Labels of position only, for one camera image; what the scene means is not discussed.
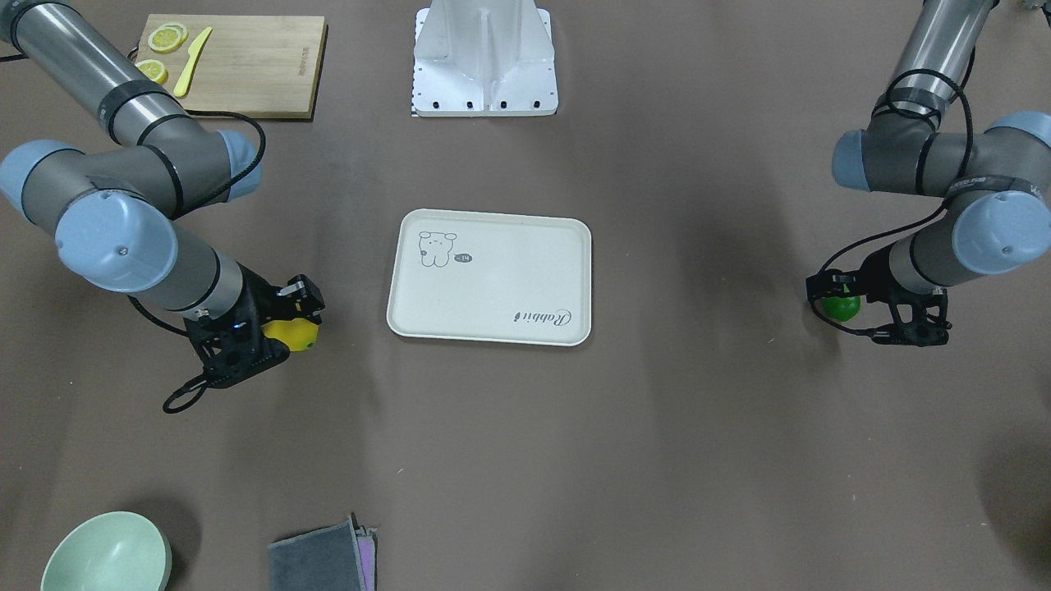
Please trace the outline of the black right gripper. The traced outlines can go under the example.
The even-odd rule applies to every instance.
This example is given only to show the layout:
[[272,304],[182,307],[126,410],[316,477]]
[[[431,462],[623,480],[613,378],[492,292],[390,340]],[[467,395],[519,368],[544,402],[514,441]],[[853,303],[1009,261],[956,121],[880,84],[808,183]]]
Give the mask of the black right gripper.
[[308,277],[294,277],[279,287],[257,274],[245,274],[232,310],[217,319],[185,322],[202,371],[184,388],[228,388],[285,362],[293,352],[264,337],[262,327],[274,319],[294,318],[320,325],[320,311],[325,307],[318,286]]

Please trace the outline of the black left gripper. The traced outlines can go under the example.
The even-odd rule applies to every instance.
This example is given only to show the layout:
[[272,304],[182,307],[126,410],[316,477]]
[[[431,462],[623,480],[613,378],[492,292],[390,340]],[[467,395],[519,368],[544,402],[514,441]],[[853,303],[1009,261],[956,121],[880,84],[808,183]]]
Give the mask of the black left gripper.
[[[868,254],[856,272],[817,272],[806,279],[806,298],[815,317],[839,332],[867,337],[875,344],[942,346],[948,343],[948,295],[943,291],[908,291],[891,273],[891,247]],[[819,300],[859,295],[868,303],[884,303],[891,321],[878,327],[856,329],[827,318]]]

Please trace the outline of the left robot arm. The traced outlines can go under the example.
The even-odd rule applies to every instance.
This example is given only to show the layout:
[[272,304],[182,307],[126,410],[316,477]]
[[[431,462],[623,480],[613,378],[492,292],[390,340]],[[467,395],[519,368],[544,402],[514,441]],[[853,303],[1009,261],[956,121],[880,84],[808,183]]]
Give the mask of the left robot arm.
[[838,139],[836,182],[939,199],[934,213],[843,272],[806,281],[812,314],[878,344],[948,341],[948,289],[1013,272],[1049,251],[1047,113],[1009,113],[975,133],[965,83],[994,1],[926,1],[864,130]]

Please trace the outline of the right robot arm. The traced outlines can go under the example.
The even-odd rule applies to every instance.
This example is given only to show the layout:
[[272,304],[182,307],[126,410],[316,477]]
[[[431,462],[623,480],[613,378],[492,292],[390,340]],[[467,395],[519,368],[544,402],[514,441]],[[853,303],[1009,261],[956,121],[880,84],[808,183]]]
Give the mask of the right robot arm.
[[207,131],[65,1],[4,1],[2,41],[66,89],[116,143],[34,140],[2,160],[2,193],[98,288],[181,317],[200,373],[176,398],[224,389],[308,350],[325,302],[297,274],[269,283],[177,225],[251,193],[266,139]]

